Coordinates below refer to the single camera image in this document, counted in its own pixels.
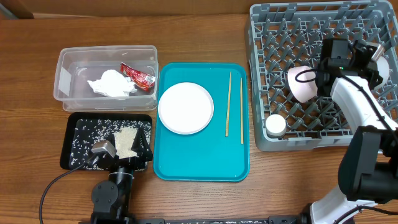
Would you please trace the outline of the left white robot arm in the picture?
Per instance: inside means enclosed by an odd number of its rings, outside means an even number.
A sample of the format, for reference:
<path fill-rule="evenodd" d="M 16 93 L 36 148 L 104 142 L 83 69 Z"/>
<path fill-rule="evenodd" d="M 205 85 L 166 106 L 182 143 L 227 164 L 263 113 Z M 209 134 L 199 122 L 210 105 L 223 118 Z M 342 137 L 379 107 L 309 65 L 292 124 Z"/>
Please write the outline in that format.
<path fill-rule="evenodd" d="M 129 211 L 131 189 L 135 171 L 147 168 L 153 160 L 153 153 L 143 128 L 138 128 L 127 147 L 131 156 L 120 157 L 116 149 L 116 138 L 111 134 L 104 141 L 94 144 L 89 165 L 97 165 L 109 172 L 108 180 L 96 184 L 91 193 L 94 204 L 91 223 L 136 223 L 134 215 Z"/>

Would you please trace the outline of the white napkin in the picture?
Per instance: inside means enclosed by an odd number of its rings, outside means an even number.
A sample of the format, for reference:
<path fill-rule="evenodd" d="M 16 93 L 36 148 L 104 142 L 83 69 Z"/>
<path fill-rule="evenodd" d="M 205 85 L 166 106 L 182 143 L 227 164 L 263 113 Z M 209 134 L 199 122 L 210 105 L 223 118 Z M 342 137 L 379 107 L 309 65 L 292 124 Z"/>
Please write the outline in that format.
<path fill-rule="evenodd" d="M 107 97 L 127 97 L 137 92 L 135 83 L 116 70 L 107 70 L 100 79 L 87 82 L 95 93 Z"/>

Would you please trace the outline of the wooden chopstick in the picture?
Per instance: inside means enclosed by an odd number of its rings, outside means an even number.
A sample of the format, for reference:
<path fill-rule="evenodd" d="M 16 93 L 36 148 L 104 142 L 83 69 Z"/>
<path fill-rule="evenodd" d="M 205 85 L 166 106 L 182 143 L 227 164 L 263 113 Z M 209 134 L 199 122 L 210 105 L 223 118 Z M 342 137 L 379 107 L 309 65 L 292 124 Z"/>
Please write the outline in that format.
<path fill-rule="evenodd" d="M 240 133 L 241 133 L 241 144 L 244 144 L 244 133 L 243 133 L 243 79 L 240 78 Z"/>
<path fill-rule="evenodd" d="M 229 84 L 228 84 L 228 101 L 226 110 L 226 132 L 225 136 L 228 137 L 229 134 L 229 113 L 230 113 L 230 101 L 231 101 L 231 82 L 232 82 L 232 71 L 229 73 Z"/>

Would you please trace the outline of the small pink bowl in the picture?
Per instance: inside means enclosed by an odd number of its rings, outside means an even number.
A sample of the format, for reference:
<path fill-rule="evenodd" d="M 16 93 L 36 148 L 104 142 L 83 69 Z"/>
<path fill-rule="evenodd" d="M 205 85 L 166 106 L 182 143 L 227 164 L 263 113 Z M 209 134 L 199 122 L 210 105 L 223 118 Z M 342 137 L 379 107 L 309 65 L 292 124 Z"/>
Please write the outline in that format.
<path fill-rule="evenodd" d="M 290 88 L 290 92 L 293 94 L 294 98 L 305 103 L 317 95 L 317 86 L 315 80 L 315 72 L 308 72 L 311 68 L 308 66 L 294 67 L 289 69 L 287 72 L 287 83 Z M 299 80 L 305 81 L 305 83 L 298 82 L 295 77 L 298 73 L 306 71 L 299 76 Z"/>

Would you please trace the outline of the grey bowl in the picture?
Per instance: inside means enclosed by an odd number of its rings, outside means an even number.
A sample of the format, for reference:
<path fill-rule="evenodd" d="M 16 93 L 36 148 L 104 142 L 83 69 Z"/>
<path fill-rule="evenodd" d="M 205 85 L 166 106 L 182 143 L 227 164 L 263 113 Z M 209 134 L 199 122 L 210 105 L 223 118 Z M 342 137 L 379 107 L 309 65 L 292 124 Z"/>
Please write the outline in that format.
<path fill-rule="evenodd" d="M 383 56 L 379 57 L 376 64 L 377 64 L 379 76 L 382 77 L 382 82 L 374 88 L 375 90 L 378 90 L 381 87 L 383 87 L 386 84 L 386 82 L 388 81 L 390 68 L 389 68 L 388 61 Z"/>

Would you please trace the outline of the large pink plate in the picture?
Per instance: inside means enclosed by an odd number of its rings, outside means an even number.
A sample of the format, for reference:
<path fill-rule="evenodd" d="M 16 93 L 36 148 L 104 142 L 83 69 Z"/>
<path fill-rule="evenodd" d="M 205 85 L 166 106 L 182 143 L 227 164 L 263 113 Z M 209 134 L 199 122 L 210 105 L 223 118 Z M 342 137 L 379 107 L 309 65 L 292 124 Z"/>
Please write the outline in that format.
<path fill-rule="evenodd" d="M 214 113 L 209 92 L 196 83 L 178 83 L 166 89 L 160 97 L 158 116 L 171 132 L 195 134 L 205 129 Z"/>

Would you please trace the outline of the white rice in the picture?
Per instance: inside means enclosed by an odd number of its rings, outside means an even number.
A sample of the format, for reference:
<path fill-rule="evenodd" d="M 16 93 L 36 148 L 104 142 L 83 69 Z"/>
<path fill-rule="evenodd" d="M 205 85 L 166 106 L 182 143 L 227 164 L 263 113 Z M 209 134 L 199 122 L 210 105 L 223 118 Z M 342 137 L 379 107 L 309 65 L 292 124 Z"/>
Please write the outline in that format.
<path fill-rule="evenodd" d="M 150 140 L 150 121 L 79 119 L 72 128 L 69 140 L 70 153 L 67 156 L 67 169 L 74 169 L 90 157 L 93 145 L 114 136 L 117 155 L 121 159 L 136 156 L 132 145 L 139 128 L 144 130 L 146 140 Z"/>

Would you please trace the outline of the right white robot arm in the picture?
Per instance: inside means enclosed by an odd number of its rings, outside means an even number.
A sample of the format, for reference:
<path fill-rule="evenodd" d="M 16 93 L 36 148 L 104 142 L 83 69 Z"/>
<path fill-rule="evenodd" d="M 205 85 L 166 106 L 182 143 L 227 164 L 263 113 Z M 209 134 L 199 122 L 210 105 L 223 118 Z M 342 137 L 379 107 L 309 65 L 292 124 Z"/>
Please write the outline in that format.
<path fill-rule="evenodd" d="M 338 185 L 313 202 L 304 223 L 352 223 L 363 210 L 397 199 L 397 122 L 373 95 L 389 78 L 389 64 L 376 43 L 323 40 L 312 79 L 319 96 L 338 105 L 353 132 L 338 169 Z"/>

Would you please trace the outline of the red snack wrapper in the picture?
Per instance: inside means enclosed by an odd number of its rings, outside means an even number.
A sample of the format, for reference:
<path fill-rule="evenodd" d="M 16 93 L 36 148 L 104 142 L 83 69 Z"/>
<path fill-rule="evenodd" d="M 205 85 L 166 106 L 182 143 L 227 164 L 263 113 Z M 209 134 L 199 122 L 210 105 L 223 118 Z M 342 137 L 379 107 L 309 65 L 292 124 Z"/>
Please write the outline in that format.
<path fill-rule="evenodd" d="M 155 77 L 121 63 L 121 72 L 129 77 L 140 89 L 149 91 L 155 85 Z"/>

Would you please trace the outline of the cream white cup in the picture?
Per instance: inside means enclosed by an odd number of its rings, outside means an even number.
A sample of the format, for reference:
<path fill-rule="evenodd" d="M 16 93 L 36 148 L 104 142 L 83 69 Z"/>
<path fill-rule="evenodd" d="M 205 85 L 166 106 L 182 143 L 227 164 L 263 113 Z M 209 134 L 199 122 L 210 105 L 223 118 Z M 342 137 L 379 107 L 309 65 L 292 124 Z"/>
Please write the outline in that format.
<path fill-rule="evenodd" d="M 270 138 L 282 138 L 287 129 L 287 123 L 279 114 L 270 115 L 265 122 L 266 133 Z"/>

